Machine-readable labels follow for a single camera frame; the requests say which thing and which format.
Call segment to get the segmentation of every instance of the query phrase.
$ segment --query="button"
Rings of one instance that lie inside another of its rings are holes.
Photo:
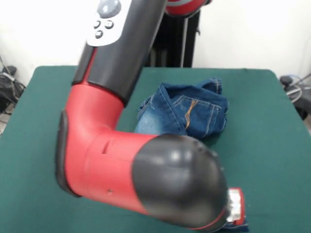
[[[97,29],[97,28],[99,28],[100,25],[101,25],[101,22],[99,20],[97,20],[94,24],[94,28]]]
[[[114,23],[111,20],[108,20],[105,22],[104,26],[107,29],[112,29],[113,28]]]
[[[98,30],[96,33],[95,33],[95,37],[96,39],[99,39],[103,36],[103,31],[102,30]]]
[[[101,18],[116,16],[121,10],[120,0],[101,0],[97,12]]]

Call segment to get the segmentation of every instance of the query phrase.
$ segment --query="black stand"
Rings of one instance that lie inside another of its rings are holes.
[[[200,12],[189,19],[164,15],[146,67],[192,67]]]

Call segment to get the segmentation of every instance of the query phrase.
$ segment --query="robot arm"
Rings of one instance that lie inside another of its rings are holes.
[[[228,188],[215,154],[177,135],[115,130],[162,16],[206,0],[101,0],[62,112],[55,156],[62,189],[212,232],[227,222]]]

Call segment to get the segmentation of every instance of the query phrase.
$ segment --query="green table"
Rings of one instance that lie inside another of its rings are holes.
[[[75,67],[39,67],[0,139],[1,233],[182,233],[147,216],[63,192],[54,178],[61,109]],[[139,103],[161,82],[219,77],[229,99],[228,124],[206,144],[242,187],[252,233],[309,232],[311,140],[268,70],[144,69],[118,128],[132,131]]]

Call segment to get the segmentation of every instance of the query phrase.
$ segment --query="jeans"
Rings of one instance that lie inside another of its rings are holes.
[[[202,139],[224,130],[227,110],[228,100],[222,96],[219,79],[195,86],[162,83],[140,105],[135,132]]]

